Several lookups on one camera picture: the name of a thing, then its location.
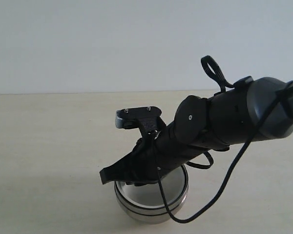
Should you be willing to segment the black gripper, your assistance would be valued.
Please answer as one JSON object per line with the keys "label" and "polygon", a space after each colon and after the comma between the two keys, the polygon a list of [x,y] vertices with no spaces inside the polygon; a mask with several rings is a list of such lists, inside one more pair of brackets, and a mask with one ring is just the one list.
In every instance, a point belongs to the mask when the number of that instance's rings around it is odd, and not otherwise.
{"label": "black gripper", "polygon": [[100,170],[102,184],[113,181],[136,186],[154,184],[174,169],[210,150],[179,141],[174,121],[169,125],[161,122],[150,128],[130,121],[124,128],[138,128],[141,138],[125,157]]}

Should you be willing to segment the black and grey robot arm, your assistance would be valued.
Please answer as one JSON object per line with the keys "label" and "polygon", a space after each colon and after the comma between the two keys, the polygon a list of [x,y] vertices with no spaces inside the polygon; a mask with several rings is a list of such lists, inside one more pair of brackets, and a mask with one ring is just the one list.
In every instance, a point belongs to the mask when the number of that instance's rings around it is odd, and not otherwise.
{"label": "black and grey robot arm", "polygon": [[293,132],[293,81],[247,76],[231,84],[211,56],[203,57],[201,65],[220,91],[210,98],[187,96],[170,124],[155,106],[116,112],[116,127],[137,128],[141,138],[130,153],[100,171],[102,184],[153,184],[210,150],[227,151],[248,139],[286,138]]}

